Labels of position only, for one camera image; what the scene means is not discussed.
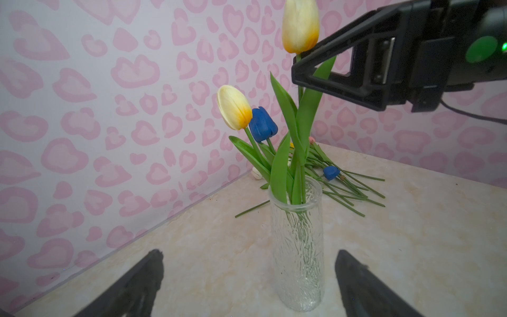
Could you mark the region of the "yellow white tulip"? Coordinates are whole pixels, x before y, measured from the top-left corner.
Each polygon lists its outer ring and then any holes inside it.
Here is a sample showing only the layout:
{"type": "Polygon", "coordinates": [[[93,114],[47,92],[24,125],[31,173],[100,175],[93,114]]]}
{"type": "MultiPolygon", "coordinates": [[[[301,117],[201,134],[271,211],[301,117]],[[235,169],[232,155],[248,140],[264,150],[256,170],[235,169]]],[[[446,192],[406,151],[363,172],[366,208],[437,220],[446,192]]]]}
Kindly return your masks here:
{"type": "Polygon", "coordinates": [[[217,91],[217,103],[226,125],[235,131],[244,130],[250,142],[247,143],[236,136],[230,136],[229,140],[270,184],[271,164],[261,153],[250,131],[249,124],[253,118],[253,110],[247,98],[236,87],[223,85],[217,91]]]}
{"type": "MultiPolygon", "coordinates": [[[[302,54],[313,49],[320,35],[320,17],[315,1],[286,1],[282,25],[282,43],[289,54],[301,61],[302,54]]],[[[271,168],[270,188],[280,202],[306,203],[306,160],[310,151],[310,132],[322,93],[306,88],[295,102],[280,82],[271,76],[271,85],[289,128],[271,168]]]]}

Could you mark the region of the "dark blue tulip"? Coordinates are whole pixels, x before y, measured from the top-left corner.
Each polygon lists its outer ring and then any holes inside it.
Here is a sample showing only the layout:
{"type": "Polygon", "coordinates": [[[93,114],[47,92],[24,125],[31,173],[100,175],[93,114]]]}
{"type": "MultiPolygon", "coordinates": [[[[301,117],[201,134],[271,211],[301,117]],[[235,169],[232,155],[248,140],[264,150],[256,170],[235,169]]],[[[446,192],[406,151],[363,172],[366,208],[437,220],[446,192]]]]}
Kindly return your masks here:
{"type": "Polygon", "coordinates": [[[262,106],[252,110],[252,120],[249,123],[250,132],[257,143],[267,141],[269,149],[274,153],[275,148],[271,137],[277,135],[278,126],[262,106]]]}

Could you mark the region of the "clear glass vase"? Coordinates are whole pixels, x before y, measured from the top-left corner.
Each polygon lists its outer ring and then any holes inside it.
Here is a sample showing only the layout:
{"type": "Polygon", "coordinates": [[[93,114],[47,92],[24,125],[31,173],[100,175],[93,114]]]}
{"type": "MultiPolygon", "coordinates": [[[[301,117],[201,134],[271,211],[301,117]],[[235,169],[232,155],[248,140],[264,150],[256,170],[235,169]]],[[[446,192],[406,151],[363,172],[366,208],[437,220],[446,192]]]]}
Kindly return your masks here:
{"type": "Polygon", "coordinates": [[[281,302],[310,312],[323,300],[324,238],[322,186],[306,177],[306,203],[289,205],[270,196],[271,285],[281,302]]]}

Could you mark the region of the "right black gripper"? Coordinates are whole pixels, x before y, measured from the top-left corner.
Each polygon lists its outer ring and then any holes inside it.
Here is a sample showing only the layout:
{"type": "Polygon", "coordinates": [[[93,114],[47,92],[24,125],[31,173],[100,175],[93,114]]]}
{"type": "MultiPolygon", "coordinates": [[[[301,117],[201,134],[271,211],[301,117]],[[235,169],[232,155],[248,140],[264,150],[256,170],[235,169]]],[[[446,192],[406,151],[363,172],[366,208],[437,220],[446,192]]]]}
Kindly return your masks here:
{"type": "Polygon", "coordinates": [[[432,112],[446,92],[506,80],[505,1],[406,1],[370,11],[302,53],[292,81],[376,112],[432,112]],[[351,51],[346,74],[317,66],[351,51]]]}

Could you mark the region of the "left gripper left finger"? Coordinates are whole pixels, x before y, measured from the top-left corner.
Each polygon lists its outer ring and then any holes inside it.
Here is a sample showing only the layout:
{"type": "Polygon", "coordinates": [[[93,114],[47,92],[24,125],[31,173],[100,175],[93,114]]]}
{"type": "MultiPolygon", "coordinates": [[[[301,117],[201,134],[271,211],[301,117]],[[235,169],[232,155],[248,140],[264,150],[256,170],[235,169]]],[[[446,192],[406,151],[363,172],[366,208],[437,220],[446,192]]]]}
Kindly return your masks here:
{"type": "Polygon", "coordinates": [[[150,316],[164,278],[163,253],[150,251],[77,316],[150,316]]]}

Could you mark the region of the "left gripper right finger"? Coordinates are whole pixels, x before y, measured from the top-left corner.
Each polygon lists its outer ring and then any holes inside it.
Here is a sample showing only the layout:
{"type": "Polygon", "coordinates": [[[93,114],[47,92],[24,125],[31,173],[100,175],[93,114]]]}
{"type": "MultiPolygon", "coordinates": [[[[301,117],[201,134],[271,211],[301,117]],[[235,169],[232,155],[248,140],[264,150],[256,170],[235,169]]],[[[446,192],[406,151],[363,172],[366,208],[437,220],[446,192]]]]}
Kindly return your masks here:
{"type": "Polygon", "coordinates": [[[348,317],[422,317],[346,250],[337,254],[335,274],[348,317]]]}

